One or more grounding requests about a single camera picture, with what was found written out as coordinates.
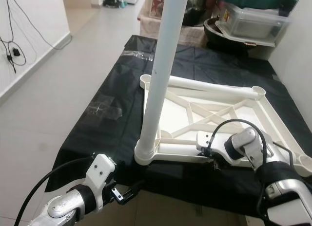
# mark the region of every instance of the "table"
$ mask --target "table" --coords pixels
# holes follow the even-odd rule
[[[187,202],[256,216],[259,183],[251,169],[214,171],[210,164],[154,161],[142,167],[133,159],[143,115],[142,74],[151,74],[156,40],[132,36],[59,150],[54,168],[73,159],[104,153],[118,164],[115,180],[132,185],[144,180],[148,191]],[[179,45],[172,75],[210,83],[264,88],[266,97],[301,148],[312,156],[312,134],[285,86],[264,60]],[[46,191],[85,176],[89,164],[72,165],[53,175]]]

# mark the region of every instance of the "clear plastic container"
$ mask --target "clear plastic container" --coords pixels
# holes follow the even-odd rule
[[[268,42],[275,42],[280,31],[289,24],[287,17],[277,16],[272,10],[241,9],[226,2],[220,19],[231,36]]]

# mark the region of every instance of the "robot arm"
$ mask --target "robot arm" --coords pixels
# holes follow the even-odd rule
[[[71,188],[65,195],[51,199],[44,205],[40,215],[28,226],[72,226],[94,211],[116,200],[123,205],[136,196],[136,190],[124,195],[116,189],[113,174],[116,164],[104,154],[94,159],[82,185]]]
[[[292,155],[281,151],[268,134],[262,133],[267,144],[266,163],[263,163],[261,139],[252,127],[232,135],[223,146],[216,142],[218,145],[209,150],[207,133],[198,132],[197,149],[213,159],[217,158],[216,154],[221,155],[230,165],[242,157],[248,159],[265,188],[263,200],[266,200],[268,207],[263,215],[266,220],[283,226],[312,225],[312,195],[291,167]]]

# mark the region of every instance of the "white pole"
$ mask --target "white pole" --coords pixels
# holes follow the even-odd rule
[[[152,161],[154,141],[164,103],[187,0],[165,0],[158,34],[146,110],[135,160],[140,165]]]

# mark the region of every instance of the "black plastic sheet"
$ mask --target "black plastic sheet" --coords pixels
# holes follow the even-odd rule
[[[136,55],[122,55],[118,59],[60,148],[54,168],[94,152],[104,153],[118,163],[115,179],[119,184],[145,180],[145,190],[255,216],[260,186],[249,169],[214,171],[210,165],[161,161],[142,167],[133,160],[143,115],[144,92],[139,78],[151,74],[153,62],[149,57],[154,56],[155,49],[155,39],[139,36],[129,39],[125,51],[134,51]],[[264,88],[267,99],[301,148],[312,156],[312,134],[269,62],[179,45],[171,74],[210,83]],[[72,165],[53,175],[46,191],[83,178],[89,165]]]

